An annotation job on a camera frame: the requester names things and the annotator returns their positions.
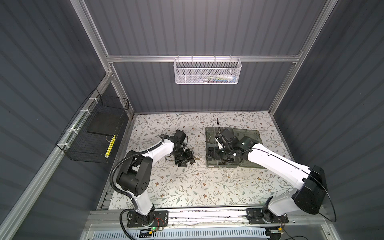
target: floral tablecloth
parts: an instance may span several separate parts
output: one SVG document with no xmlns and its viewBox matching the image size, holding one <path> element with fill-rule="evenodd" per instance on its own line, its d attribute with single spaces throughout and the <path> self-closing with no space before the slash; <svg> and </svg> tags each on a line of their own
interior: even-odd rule
<svg viewBox="0 0 384 240">
<path fill-rule="evenodd" d="M 187 147 L 196 160 L 187 168 L 179 168 L 165 158 L 155 164 L 147 189 L 156 208 L 263 204 L 270 196 L 292 189 L 268 169 L 206 167 L 205 127 L 216 126 L 216 118 L 222 127 L 258 130 L 265 147 L 290 158 L 266 111 L 138 115 L 127 151 L 145 149 L 158 142 L 160 134 L 172 135 L 179 129 L 187 134 Z M 114 192 L 109 209 L 127 208 L 133 208 L 132 202 Z"/>
</svg>

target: yellow object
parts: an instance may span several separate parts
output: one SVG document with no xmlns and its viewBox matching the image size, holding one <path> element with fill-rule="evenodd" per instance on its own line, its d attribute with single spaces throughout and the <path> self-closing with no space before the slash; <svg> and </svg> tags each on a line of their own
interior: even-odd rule
<svg viewBox="0 0 384 240">
<path fill-rule="evenodd" d="M 111 154 L 113 144 L 115 143 L 115 139 L 116 139 L 116 135 L 113 135 L 113 138 L 111 139 L 111 142 L 109 143 L 108 150 L 107 150 L 107 152 L 105 154 L 105 158 L 108 158 L 109 155 Z"/>
</svg>

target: gray wall panel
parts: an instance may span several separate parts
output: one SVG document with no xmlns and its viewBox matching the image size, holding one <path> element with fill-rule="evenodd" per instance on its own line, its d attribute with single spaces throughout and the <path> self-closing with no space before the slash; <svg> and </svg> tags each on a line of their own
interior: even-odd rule
<svg viewBox="0 0 384 240">
<path fill-rule="evenodd" d="M 0 5 L 0 221 L 105 71 L 69 1 Z M 63 159 L 14 239 L 76 239 L 108 164 Z"/>
<path fill-rule="evenodd" d="M 339 1 L 275 113 L 295 160 L 325 170 L 343 239 L 382 238 L 383 12 Z"/>
<path fill-rule="evenodd" d="M 324 0 L 86 0 L 110 55 L 291 55 Z"/>
<path fill-rule="evenodd" d="M 114 63 L 136 112 L 268 110 L 291 63 L 243 63 L 238 84 L 176 84 L 172 63 Z"/>
</svg>

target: dark gray wall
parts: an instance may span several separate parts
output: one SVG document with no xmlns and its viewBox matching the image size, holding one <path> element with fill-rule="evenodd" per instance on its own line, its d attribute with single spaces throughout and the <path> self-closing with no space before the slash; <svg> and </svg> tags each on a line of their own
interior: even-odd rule
<svg viewBox="0 0 384 240">
<path fill-rule="evenodd" d="M 172 63 L 114 63 L 135 112 L 268 110 L 292 63 L 243 63 L 238 84 L 176 84 Z"/>
<path fill-rule="evenodd" d="M 343 239 L 382 239 L 384 1 L 339 1 L 275 114 L 295 160 L 325 170 Z"/>
<path fill-rule="evenodd" d="M 110 55 L 291 55 L 324 0 L 86 0 Z"/>
<path fill-rule="evenodd" d="M 2 222 L 105 72 L 69 1 L 1 1 L 0 43 Z M 63 159 L 14 239 L 77 237 L 108 167 Z"/>
<path fill-rule="evenodd" d="M 324 2 L 87 0 L 86 4 L 110 55 L 291 55 L 299 53 Z M 238 84 L 210 86 L 175 84 L 168 63 L 115 66 L 136 112 L 172 112 L 268 110 L 290 64 L 243 63 Z"/>
</svg>

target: black mounting plate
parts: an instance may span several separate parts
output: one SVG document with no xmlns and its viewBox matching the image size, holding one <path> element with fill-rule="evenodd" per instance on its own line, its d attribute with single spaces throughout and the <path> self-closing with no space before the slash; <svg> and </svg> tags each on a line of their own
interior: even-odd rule
<svg viewBox="0 0 384 240">
<path fill-rule="evenodd" d="M 253 209 L 247 209 L 247 219 L 249 221 L 249 224 L 262 224 L 262 223 L 269 223 L 264 221 L 264 216 L 261 212 L 261 208 L 253 208 Z M 288 223 L 288 217 L 286 214 L 283 214 L 280 219 L 282 220 L 282 223 Z M 273 222 L 271 223 L 281 223 L 280 220 L 276 217 L 274 218 Z"/>
<path fill-rule="evenodd" d="M 127 214 L 127 227 L 166 227 L 168 225 L 168 211 L 155 211 L 154 212 L 155 216 L 153 217 L 153 222 L 149 226 L 143 226 L 139 224 L 139 219 L 137 217 L 136 211 L 132 210 L 129 211 Z"/>
</svg>

